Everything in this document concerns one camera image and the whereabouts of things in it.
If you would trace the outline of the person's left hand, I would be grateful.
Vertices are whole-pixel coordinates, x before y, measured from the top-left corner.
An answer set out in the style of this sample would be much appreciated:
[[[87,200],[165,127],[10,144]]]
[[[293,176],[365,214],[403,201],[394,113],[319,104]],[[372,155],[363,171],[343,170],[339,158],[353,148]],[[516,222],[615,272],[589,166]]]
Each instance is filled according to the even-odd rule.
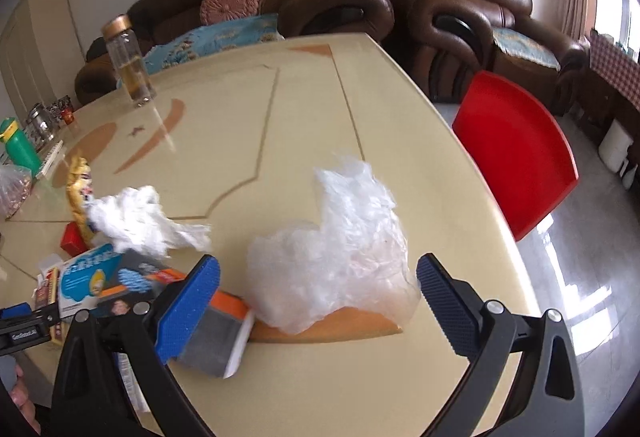
[[[24,419],[29,423],[30,427],[38,434],[41,434],[41,427],[36,420],[36,408],[34,403],[29,399],[29,392],[24,382],[24,371],[17,363],[15,365],[16,383],[10,391],[11,399],[20,410]]]

